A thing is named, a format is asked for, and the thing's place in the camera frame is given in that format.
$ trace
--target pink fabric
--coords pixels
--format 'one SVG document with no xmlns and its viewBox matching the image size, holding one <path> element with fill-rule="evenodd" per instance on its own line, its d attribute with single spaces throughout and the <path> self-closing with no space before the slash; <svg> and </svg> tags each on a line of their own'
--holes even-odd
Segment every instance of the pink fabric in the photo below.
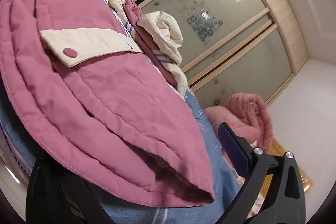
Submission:
<svg viewBox="0 0 336 224">
<path fill-rule="evenodd" d="M 177 82 L 174 79 L 173 75 L 162 66 L 158 58 L 153 53 L 153 51 L 160 50 L 158 45 L 156 45 L 156 43 L 153 41 L 152 36 L 144 28 L 137 25 L 138 19 L 142 16 L 141 9 L 135 4 L 133 0 L 125 0 L 124 12 L 129 22 L 136 30 L 134 38 L 136 43 L 143 50 L 143 52 L 147 54 L 150 60 L 152 60 L 154 65 L 160 70 L 167 82 L 177 89 Z"/>
<path fill-rule="evenodd" d="M 265 152 L 273 139 L 271 117 L 263 99 L 256 94 L 235 93 L 222 106 L 209 107 L 205 113 L 215 132 L 222 122 L 226 122 L 239 136 Z"/>
<path fill-rule="evenodd" d="M 126 35 L 103 0 L 0 1 L 1 76 L 27 131 L 64 167 L 119 198 L 155 207 L 212 202 L 191 110 L 142 53 L 66 69 L 39 37 L 87 27 Z"/>
</svg>

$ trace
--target blue bedsheet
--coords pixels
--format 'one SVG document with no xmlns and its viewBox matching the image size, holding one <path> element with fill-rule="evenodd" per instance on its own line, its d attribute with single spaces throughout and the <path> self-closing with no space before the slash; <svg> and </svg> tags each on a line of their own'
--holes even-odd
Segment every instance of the blue bedsheet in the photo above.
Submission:
<svg viewBox="0 0 336 224">
<path fill-rule="evenodd" d="M 214 224 L 240 190 L 233 173 L 222 158 L 220 142 L 215 137 L 213 128 L 197 99 L 193 94 L 187 92 L 185 100 L 199 124 L 211 160 L 215 201 L 212 204 L 192 208 L 153 208 L 119 199 L 98 186 L 90 184 L 90 188 L 100 204 L 116 223 Z M 13 155 L 24 171 L 30 175 L 41 148 L 30 137 L 18 119 L 8 100 L 2 80 L 0 81 L 0 122 Z"/>
</svg>

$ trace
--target pink button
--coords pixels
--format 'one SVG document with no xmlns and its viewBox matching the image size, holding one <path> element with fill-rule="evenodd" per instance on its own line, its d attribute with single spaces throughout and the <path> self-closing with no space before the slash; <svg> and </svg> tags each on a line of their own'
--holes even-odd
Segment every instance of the pink button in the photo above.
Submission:
<svg viewBox="0 0 336 224">
<path fill-rule="evenodd" d="M 71 57 L 71 58 L 75 58 L 77 57 L 77 52 L 74 50 L 74 49 L 71 49 L 71 48 L 65 48 L 63 50 L 63 53 L 68 56 L 68 57 Z"/>
</svg>

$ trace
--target silver bolt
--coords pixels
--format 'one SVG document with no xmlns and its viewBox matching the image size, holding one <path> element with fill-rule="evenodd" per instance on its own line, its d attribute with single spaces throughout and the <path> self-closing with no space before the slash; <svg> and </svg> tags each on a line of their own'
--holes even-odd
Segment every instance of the silver bolt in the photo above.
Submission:
<svg viewBox="0 0 336 224">
<path fill-rule="evenodd" d="M 259 148 L 259 147 L 256 147 L 256 148 L 254 149 L 254 153 L 256 153 L 256 154 L 258 154 L 258 155 L 261 155 L 263 152 L 264 152 L 264 151 L 263 151 L 261 148 Z"/>
<path fill-rule="evenodd" d="M 287 156 L 288 158 L 290 158 L 290 159 L 294 158 L 294 155 L 293 155 L 292 152 L 287 152 L 287 153 L 286 153 L 286 156 Z"/>
</svg>

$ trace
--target glass panel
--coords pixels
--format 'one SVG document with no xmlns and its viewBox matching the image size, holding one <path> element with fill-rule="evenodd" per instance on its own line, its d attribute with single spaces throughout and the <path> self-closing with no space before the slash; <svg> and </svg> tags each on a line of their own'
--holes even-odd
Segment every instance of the glass panel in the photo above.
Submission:
<svg viewBox="0 0 336 224">
<path fill-rule="evenodd" d="M 153 0 L 142 12 L 162 10 L 176 19 L 184 38 L 183 67 L 265 8 L 262 0 Z"/>
<path fill-rule="evenodd" d="M 211 65 L 218 58 L 220 58 L 226 52 L 228 52 L 229 50 L 231 50 L 234 46 L 236 46 L 241 41 L 243 41 L 246 37 L 248 37 L 250 34 L 252 34 L 259 27 L 261 27 L 262 25 L 264 25 L 270 19 L 271 19 L 271 17 L 269 15 L 263 16 L 258 21 L 254 22 L 251 26 L 249 26 L 244 31 L 242 31 L 240 34 L 238 34 L 233 39 L 231 39 L 229 42 L 225 43 L 218 50 L 214 51 L 208 57 L 204 58 L 201 62 L 199 62 L 196 65 L 194 65 L 191 69 L 189 69 L 185 73 L 185 75 L 187 76 L 188 80 L 190 80 L 196 74 L 198 74 L 199 72 L 201 72 L 202 70 L 204 70 L 207 66 Z"/>
<path fill-rule="evenodd" d="M 279 31 L 263 41 L 195 92 L 203 108 L 221 105 L 236 92 L 256 93 L 265 101 L 292 74 Z"/>
</svg>

